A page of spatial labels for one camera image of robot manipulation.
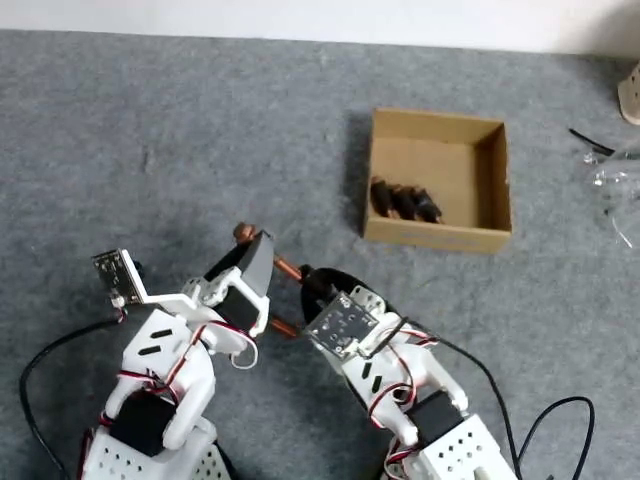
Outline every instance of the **black wire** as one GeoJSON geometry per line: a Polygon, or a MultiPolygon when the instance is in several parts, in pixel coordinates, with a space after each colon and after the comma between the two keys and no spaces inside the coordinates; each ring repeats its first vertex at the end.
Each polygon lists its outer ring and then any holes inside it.
{"type": "Polygon", "coordinates": [[[581,134],[580,132],[578,132],[574,128],[570,128],[569,129],[569,133],[571,135],[574,135],[575,137],[578,137],[583,142],[587,142],[589,145],[594,147],[594,150],[596,152],[601,153],[603,155],[606,155],[607,157],[610,157],[611,155],[616,153],[616,151],[613,148],[605,147],[601,143],[598,143],[595,140],[590,139],[586,135],[581,134]]]}
{"type": "Polygon", "coordinates": [[[64,337],[59,338],[55,342],[52,342],[46,347],[44,347],[35,357],[33,357],[33,359],[22,371],[22,375],[20,375],[20,403],[22,404],[24,417],[27,421],[27,424],[29,425],[29,428],[31,429],[31,433],[36,438],[36,440],[38,440],[38,443],[42,445],[42,448],[44,448],[44,450],[47,452],[47,455],[49,455],[49,458],[51,459],[53,464],[56,466],[56,469],[59,472],[60,478],[63,480],[70,479],[69,473],[67,472],[60,458],[55,454],[55,452],[52,450],[52,448],[49,446],[47,441],[42,436],[42,433],[40,432],[40,429],[36,424],[36,419],[33,416],[33,412],[31,411],[31,405],[29,404],[29,396],[27,394],[27,382],[29,380],[29,375],[31,375],[31,372],[33,371],[33,369],[40,363],[40,361],[42,361],[44,357],[49,355],[53,350],[55,350],[59,346],[64,345],[65,343],[71,340],[74,340],[78,337],[86,335],[87,333],[91,333],[96,330],[102,330],[109,327],[114,327],[122,323],[124,318],[125,318],[125,313],[123,311],[122,316],[118,319],[97,322],[87,327],[71,332],[68,335],[65,335],[64,337]]]}
{"type": "Polygon", "coordinates": [[[457,345],[449,342],[448,340],[442,338],[440,335],[435,335],[435,337],[436,337],[436,340],[438,340],[438,342],[442,343],[443,345],[449,347],[451,350],[454,350],[455,352],[458,352],[460,355],[471,360],[486,375],[487,379],[489,380],[489,384],[491,385],[491,390],[493,390],[493,393],[498,399],[498,405],[500,406],[500,412],[502,413],[502,418],[504,420],[504,427],[505,427],[505,430],[507,431],[507,441],[509,442],[509,451],[511,452],[511,463],[513,464],[514,473],[518,480],[522,480],[522,472],[520,471],[520,462],[518,461],[518,455],[516,453],[516,442],[513,439],[513,429],[511,428],[511,420],[509,419],[507,404],[505,403],[504,398],[502,398],[502,394],[500,393],[500,389],[498,388],[498,384],[493,378],[493,375],[491,375],[491,372],[484,365],[484,363],[482,363],[480,360],[478,360],[476,357],[471,355],[469,352],[467,352],[463,348],[460,348],[457,345]]]}
{"type": "MultiPolygon", "coordinates": [[[[422,325],[420,325],[418,323],[415,323],[415,322],[413,322],[411,320],[409,320],[407,323],[409,323],[410,325],[413,325],[414,327],[416,327],[418,329],[423,329],[424,328],[422,325]]],[[[516,478],[518,480],[523,480],[522,471],[521,471],[521,468],[520,468],[520,461],[522,460],[522,457],[524,456],[525,452],[527,451],[527,447],[529,446],[529,443],[531,442],[531,439],[533,438],[534,433],[536,432],[536,430],[540,426],[540,423],[542,423],[542,420],[544,420],[544,418],[549,413],[551,413],[553,410],[555,410],[556,408],[558,408],[561,405],[564,405],[564,404],[567,404],[567,403],[572,403],[572,402],[584,402],[584,403],[586,403],[587,406],[589,407],[589,426],[587,427],[587,435],[585,437],[584,445],[582,447],[582,451],[580,453],[580,458],[578,460],[578,465],[576,466],[576,470],[575,470],[575,472],[573,474],[572,480],[578,480],[580,478],[580,475],[582,473],[582,469],[583,469],[584,464],[585,464],[585,462],[587,460],[587,455],[589,453],[589,449],[591,447],[591,439],[593,437],[593,431],[595,429],[595,408],[593,406],[593,402],[589,398],[583,397],[583,396],[567,397],[567,398],[563,398],[563,399],[558,400],[557,402],[554,402],[551,405],[549,405],[538,416],[538,418],[536,418],[535,422],[533,423],[533,426],[531,427],[531,429],[529,430],[529,433],[527,434],[527,436],[525,438],[524,443],[522,444],[522,448],[520,449],[520,452],[518,454],[516,454],[516,444],[515,444],[515,441],[514,441],[514,438],[513,438],[513,429],[511,428],[511,420],[509,418],[509,412],[507,411],[507,405],[506,405],[506,403],[504,401],[504,398],[502,397],[502,394],[500,393],[500,389],[498,388],[498,384],[496,383],[496,381],[493,378],[493,375],[491,374],[489,369],[480,360],[478,360],[476,357],[471,355],[469,352],[467,352],[463,348],[458,347],[457,345],[449,342],[447,339],[442,338],[440,335],[434,334],[432,332],[429,332],[429,333],[430,333],[430,335],[432,335],[436,340],[438,340],[443,345],[449,347],[450,349],[454,350],[455,352],[457,352],[457,353],[461,354],[462,356],[464,356],[464,357],[468,358],[469,360],[471,360],[486,375],[486,377],[489,380],[489,383],[491,385],[491,389],[493,390],[493,393],[495,394],[495,396],[496,396],[496,398],[498,400],[498,405],[500,406],[500,412],[502,413],[502,418],[504,420],[505,429],[507,431],[507,441],[509,443],[509,451],[511,453],[511,462],[513,463],[514,473],[515,473],[516,478]]]]}
{"type": "Polygon", "coordinates": [[[580,478],[580,474],[582,473],[582,468],[584,467],[584,463],[587,460],[587,455],[589,454],[589,448],[591,447],[591,439],[593,437],[593,430],[595,428],[595,423],[596,423],[596,411],[593,406],[593,402],[587,397],[574,396],[574,397],[563,398],[561,400],[558,400],[557,402],[552,403],[547,408],[545,408],[544,411],[540,415],[538,415],[538,418],[536,418],[535,422],[533,422],[533,426],[529,430],[529,433],[527,433],[527,437],[525,438],[524,443],[520,448],[520,453],[518,453],[518,462],[522,461],[522,457],[526,453],[527,447],[529,446],[529,443],[531,442],[533,435],[536,433],[536,430],[542,423],[542,420],[544,420],[545,417],[549,415],[552,411],[554,411],[556,408],[562,405],[565,405],[567,403],[573,403],[573,402],[586,403],[587,407],[589,408],[589,426],[587,427],[587,435],[584,439],[584,445],[582,447],[582,452],[580,453],[578,466],[576,467],[576,470],[573,473],[573,477],[571,477],[573,480],[578,480],[580,478]]]}

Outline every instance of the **brown cardboard box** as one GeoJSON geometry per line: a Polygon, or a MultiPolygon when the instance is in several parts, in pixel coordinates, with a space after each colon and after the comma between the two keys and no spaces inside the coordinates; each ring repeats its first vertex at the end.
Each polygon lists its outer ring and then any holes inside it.
{"type": "Polygon", "coordinates": [[[511,237],[504,123],[499,120],[397,109],[373,117],[369,186],[420,185],[442,210],[444,224],[378,215],[370,201],[364,237],[386,243],[497,252],[511,237]]]}

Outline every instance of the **copper rod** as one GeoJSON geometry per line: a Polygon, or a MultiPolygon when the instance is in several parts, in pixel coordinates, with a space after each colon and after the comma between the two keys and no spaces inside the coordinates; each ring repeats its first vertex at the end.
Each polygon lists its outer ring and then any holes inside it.
{"type": "Polygon", "coordinates": [[[269,325],[278,330],[280,333],[283,333],[287,337],[296,338],[298,336],[298,329],[293,325],[285,322],[284,320],[280,320],[277,317],[271,317],[269,321],[269,325]]]}
{"type": "MultiPolygon", "coordinates": [[[[239,223],[236,228],[233,229],[233,236],[235,237],[236,242],[242,244],[252,241],[258,234],[258,231],[259,230],[255,225],[239,223]]],[[[280,255],[273,256],[273,264],[278,270],[289,275],[296,282],[302,282],[302,273],[300,272],[300,269],[286,261],[280,255]]]]}

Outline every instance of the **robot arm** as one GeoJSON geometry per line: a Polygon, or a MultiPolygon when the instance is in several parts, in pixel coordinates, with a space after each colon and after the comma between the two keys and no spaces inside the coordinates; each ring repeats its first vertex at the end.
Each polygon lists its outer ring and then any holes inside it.
{"type": "Polygon", "coordinates": [[[160,308],[123,353],[80,478],[231,478],[215,427],[202,417],[216,387],[211,356],[229,355],[241,369],[255,365],[254,337],[269,318],[273,257],[271,238],[260,233],[180,293],[155,296],[146,292],[126,250],[94,258],[114,306],[160,308]],[[236,363],[246,350],[252,350],[251,361],[236,363]]]}
{"type": "MultiPolygon", "coordinates": [[[[316,272],[327,271],[335,277],[329,269],[316,272]]],[[[321,276],[311,271],[306,286],[303,281],[303,309],[314,314],[306,333],[345,378],[371,421],[394,434],[385,478],[516,480],[480,417],[468,411],[460,385],[431,353],[435,339],[407,325],[359,281],[347,293],[335,288],[336,283],[346,285],[339,277],[329,281],[333,288],[319,287],[321,276]],[[322,308],[304,305],[305,288],[323,292],[324,302],[315,299],[322,308]],[[414,421],[417,410],[428,419],[423,428],[414,421]]]]}

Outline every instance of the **gray carpet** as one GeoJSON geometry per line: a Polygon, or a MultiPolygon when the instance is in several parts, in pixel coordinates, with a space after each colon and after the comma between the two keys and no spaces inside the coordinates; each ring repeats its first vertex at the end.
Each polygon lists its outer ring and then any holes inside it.
{"type": "MultiPolygon", "coordinates": [[[[129,248],[152,292],[177,290],[231,248],[249,220],[296,262],[366,279],[403,313],[484,359],[518,442],[565,395],[591,396],[583,479],[635,478],[640,421],[638,259],[594,219],[574,126],[612,144],[628,62],[572,56],[79,33],[0,33],[0,476],[51,478],[17,395],[44,344],[108,311],[89,261],[129,248]],[[515,234],[497,256],[370,244],[358,234],[375,106],[506,120],[515,234]]],[[[278,277],[274,311],[299,321],[278,277]]],[[[30,393],[73,471],[142,313],[46,360],[30,393]]],[[[208,409],[246,479],[360,479],[388,435],[304,339],[270,332],[252,371],[215,360],[208,409]]],[[[505,445],[478,370],[438,347],[505,445]]],[[[571,476],[586,413],[553,414],[527,480],[571,476]]]]}

